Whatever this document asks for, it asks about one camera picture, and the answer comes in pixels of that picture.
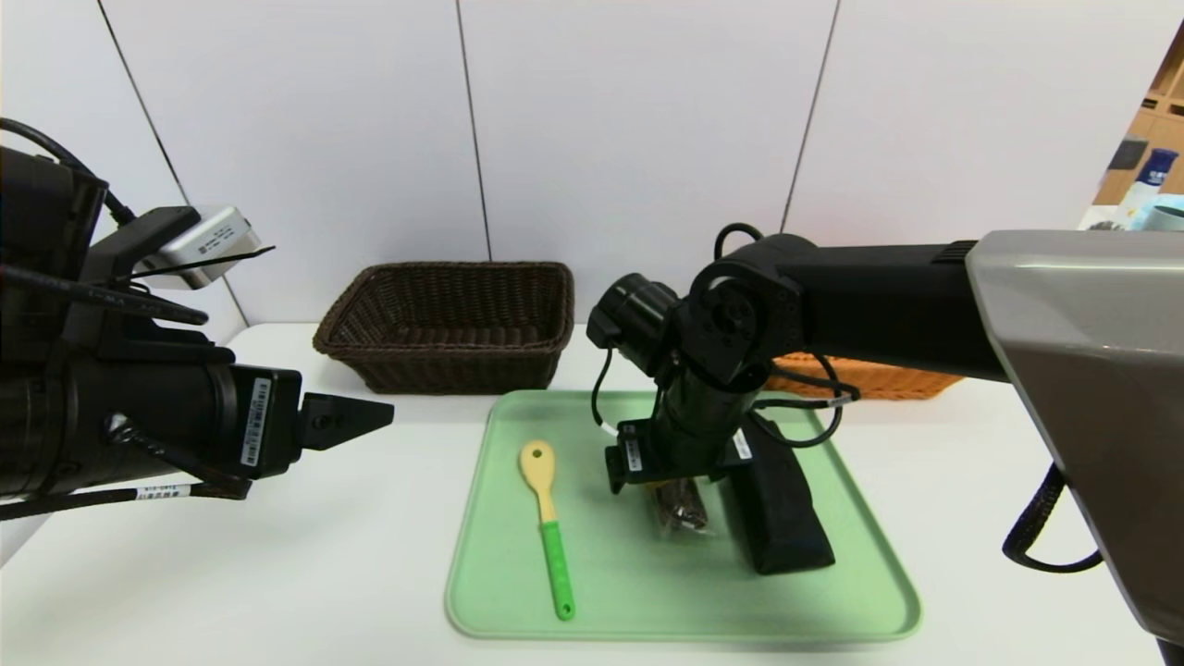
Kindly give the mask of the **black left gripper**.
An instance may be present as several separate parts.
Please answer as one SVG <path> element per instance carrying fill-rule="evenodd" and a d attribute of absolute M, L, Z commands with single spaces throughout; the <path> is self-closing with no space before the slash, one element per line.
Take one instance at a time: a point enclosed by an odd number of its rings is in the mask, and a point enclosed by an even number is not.
<path fill-rule="evenodd" d="M 395 406 L 305 392 L 300 372 L 234 363 L 103 364 L 94 401 L 94 484 L 176 472 L 202 481 L 284 474 L 392 425 Z"/>

